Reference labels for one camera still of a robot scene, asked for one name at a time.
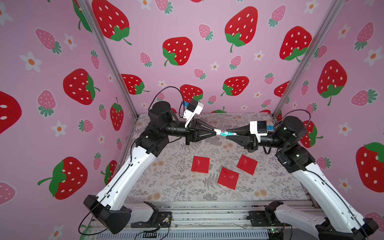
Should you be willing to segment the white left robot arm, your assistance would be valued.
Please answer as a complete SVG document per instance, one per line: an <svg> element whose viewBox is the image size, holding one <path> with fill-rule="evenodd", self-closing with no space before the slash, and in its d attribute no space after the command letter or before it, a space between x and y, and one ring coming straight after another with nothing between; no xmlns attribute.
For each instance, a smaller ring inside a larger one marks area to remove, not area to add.
<svg viewBox="0 0 384 240"><path fill-rule="evenodd" d="M129 158L112 180L97 195L89 195L84 205L113 234L128 224L152 225L158 219L158 209L149 202L126 204L126 198L142 173L169 144L170 136L186 139L186 144L217 136L220 130L195 119L203 104L193 100L180 121L168 102L157 102L149 110L150 122L134 141Z"/></svg>

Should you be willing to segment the red envelope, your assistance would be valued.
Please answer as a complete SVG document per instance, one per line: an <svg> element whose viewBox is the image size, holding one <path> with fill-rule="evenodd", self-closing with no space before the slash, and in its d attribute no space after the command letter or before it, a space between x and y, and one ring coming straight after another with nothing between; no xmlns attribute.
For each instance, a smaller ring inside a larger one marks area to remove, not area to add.
<svg viewBox="0 0 384 240"><path fill-rule="evenodd" d="M210 158L194 156L192 163L192 172L209 173Z"/></svg>
<svg viewBox="0 0 384 240"><path fill-rule="evenodd" d="M231 171L227 168L222 168L218 178L218 184L229 189L235 190L239 178L239 173Z"/></svg>
<svg viewBox="0 0 384 240"><path fill-rule="evenodd" d="M237 164L237 168L253 176L257 165L258 161L245 155L242 155Z"/></svg>

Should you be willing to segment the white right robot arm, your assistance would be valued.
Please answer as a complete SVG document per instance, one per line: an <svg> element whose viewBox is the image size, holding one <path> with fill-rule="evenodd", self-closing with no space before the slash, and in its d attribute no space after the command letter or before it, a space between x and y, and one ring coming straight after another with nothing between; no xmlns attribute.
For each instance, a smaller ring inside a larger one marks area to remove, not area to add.
<svg viewBox="0 0 384 240"><path fill-rule="evenodd" d="M288 224L319 240L365 240L378 230L377 222L351 207L325 177L314 157L299 145L307 133L299 118L285 117L273 131L267 129L265 121L252 121L228 131L231 135L227 139L250 153L259 147L263 147L266 154L276 149L280 164L300 181L325 213L325 217L318 217L273 201L265 208L268 225Z"/></svg>

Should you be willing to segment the green white glue stick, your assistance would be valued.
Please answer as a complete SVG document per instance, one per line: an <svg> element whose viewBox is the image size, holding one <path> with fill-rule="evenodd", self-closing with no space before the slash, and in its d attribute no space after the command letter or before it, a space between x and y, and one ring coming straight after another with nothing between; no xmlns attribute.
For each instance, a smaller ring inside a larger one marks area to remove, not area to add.
<svg viewBox="0 0 384 240"><path fill-rule="evenodd" d="M214 131L216 132L217 136L222 136L222 137L235 136L236 135L236 133L228 132L228 131L223 131L223 130L220 130L220 129L214 129Z"/></svg>

